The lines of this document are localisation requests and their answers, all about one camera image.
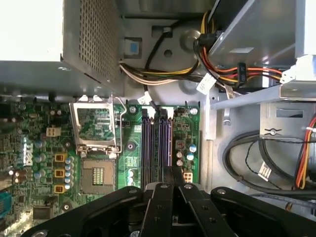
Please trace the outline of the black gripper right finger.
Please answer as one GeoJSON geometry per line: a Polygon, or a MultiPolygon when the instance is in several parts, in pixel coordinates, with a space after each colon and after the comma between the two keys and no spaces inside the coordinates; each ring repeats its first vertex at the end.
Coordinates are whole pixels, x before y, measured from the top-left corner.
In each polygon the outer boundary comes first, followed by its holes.
{"type": "Polygon", "coordinates": [[[174,167],[178,188],[193,225],[192,237],[314,237],[316,223],[227,187],[206,193],[174,167]]]}

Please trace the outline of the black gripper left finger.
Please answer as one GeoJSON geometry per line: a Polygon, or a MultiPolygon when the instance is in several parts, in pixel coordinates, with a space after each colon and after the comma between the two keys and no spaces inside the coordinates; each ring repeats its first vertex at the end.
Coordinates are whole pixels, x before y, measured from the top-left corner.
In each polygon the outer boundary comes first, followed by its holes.
{"type": "Polygon", "coordinates": [[[172,227],[173,167],[162,172],[162,182],[145,190],[124,187],[43,222],[24,237],[168,237],[172,227]]]}

